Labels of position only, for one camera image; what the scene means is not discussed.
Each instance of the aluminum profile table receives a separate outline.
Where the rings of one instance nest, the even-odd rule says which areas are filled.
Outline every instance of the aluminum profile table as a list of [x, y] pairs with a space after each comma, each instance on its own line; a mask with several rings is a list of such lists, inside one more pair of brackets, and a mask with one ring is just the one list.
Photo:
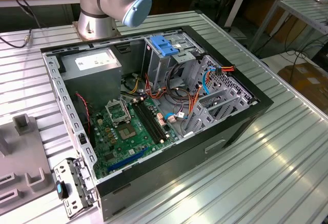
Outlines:
[[311, 26], [313, 29], [321, 32], [322, 34], [328, 34], [328, 4], [324, 5], [315, 0], [276, 0], [270, 11], [266, 15], [262, 25], [257, 30], [252, 40], [250, 51], [252, 51], [256, 46], [262, 33], [264, 32], [272, 17], [274, 16], [277, 8], [282, 8], [283, 10], [285, 10], [285, 14], [281, 17], [281, 19], [271, 32], [271, 35], [280, 28], [283, 21], [287, 18], [289, 14], [302, 20], [303, 22]]
[[[274, 104], [231, 147], [107, 223], [321, 223], [328, 213], [328, 117], [203, 14], [149, 16], [122, 35], [192, 26]], [[26, 31], [1, 34], [12, 43]], [[75, 152], [39, 48], [78, 42], [72, 26], [33, 30], [33, 45], [0, 44], [0, 122], [35, 116], [50, 167]], [[97, 206], [69, 221], [54, 191], [0, 217], [0, 223], [101, 223]]]

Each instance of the blue tab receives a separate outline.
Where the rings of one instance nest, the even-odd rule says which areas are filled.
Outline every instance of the blue tab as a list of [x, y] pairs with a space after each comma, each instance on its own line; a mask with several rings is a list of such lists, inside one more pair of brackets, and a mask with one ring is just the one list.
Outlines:
[[163, 56], [170, 56], [174, 54], [178, 54], [179, 51], [175, 49], [170, 42], [164, 38], [163, 36], [151, 36], [150, 41], [153, 43], [153, 45], [161, 51]]
[[62, 192], [62, 187], [61, 187], [60, 184], [57, 185], [57, 191], [58, 191], [58, 193], [61, 193]]

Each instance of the red cable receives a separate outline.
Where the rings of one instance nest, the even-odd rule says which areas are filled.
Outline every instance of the red cable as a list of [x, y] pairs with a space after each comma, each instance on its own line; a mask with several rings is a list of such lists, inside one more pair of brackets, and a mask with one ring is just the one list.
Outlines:
[[87, 102], [84, 100], [84, 98], [80, 94], [76, 93], [76, 96], [78, 96], [83, 101], [83, 104], [86, 107], [87, 119], [88, 119], [88, 134], [90, 135], [90, 116], [89, 116], [89, 110], [88, 110]]

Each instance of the blue pcie slot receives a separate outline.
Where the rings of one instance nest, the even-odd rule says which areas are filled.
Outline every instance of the blue pcie slot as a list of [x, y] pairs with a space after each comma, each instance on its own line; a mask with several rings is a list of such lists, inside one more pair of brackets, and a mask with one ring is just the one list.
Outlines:
[[128, 164], [128, 163], [130, 163], [130, 162], [132, 162], [134, 160], [136, 160], [136, 159], [141, 158], [144, 155], [144, 153], [145, 153], [146, 150], [148, 150], [148, 147], [147, 148], [144, 148], [142, 151], [138, 152], [135, 155], [132, 155], [132, 156], [130, 156], [130, 157], [128, 157], [128, 158], [120, 161], [120, 162], [117, 162], [117, 163], [113, 164], [112, 166], [109, 166], [107, 168], [107, 171], [109, 172], [109, 171], [112, 171], [114, 169], [118, 169], [118, 168], [120, 168], [120, 167], [122, 167], [122, 166], [124, 166], [124, 165], [126, 165], [126, 164]]

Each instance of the blue cable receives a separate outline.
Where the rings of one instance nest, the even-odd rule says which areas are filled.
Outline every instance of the blue cable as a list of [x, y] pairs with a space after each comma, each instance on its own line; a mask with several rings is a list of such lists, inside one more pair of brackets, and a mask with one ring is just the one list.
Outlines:
[[215, 69], [210, 69], [210, 70], [206, 71], [205, 74], [203, 75], [202, 84], [203, 84], [203, 88], [204, 88], [204, 91], [206, 92], [206, 94], [210, 94], [210, 92], [206, 86], [206, 75], [208, 72], [215, 72]]
[[169, 116], [171, 116], [171, 115], [175, 115], [174, 113], [169, 113], [169, 114], [167, 114], [164, 118], [165, 118], [165, 120], [167, 120], [168, 118], [169, 118]]

